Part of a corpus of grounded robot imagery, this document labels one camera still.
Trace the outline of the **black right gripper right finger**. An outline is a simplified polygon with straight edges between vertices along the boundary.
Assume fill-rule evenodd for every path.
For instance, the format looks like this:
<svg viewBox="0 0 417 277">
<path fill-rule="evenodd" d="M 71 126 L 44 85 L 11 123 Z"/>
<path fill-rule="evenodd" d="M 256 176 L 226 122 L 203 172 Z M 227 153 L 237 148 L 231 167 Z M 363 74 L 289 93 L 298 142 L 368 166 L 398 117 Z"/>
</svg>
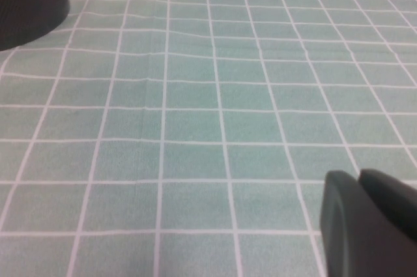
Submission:
<svg viewBox="0 0 417 277">
<path fill-rule="evenodd" d="M 416 234 L 416 189 L 376 169 L 362 169 L 358 182 L 398 230 Z"/>
</svg>

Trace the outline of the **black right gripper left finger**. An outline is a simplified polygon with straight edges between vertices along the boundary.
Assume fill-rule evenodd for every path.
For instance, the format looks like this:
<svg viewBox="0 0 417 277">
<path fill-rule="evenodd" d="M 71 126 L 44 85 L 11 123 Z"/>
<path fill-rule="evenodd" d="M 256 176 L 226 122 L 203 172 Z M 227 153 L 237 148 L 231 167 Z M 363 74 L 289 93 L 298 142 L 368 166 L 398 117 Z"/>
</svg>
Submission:
<svg viewBox="0 0 417 277">
<path fill-rule="evenodd" d="M 328 275 L 415 276 L 416 234 L 398 230 L 358 179 L 326 174 L 320 228 Z"/>
</svg>

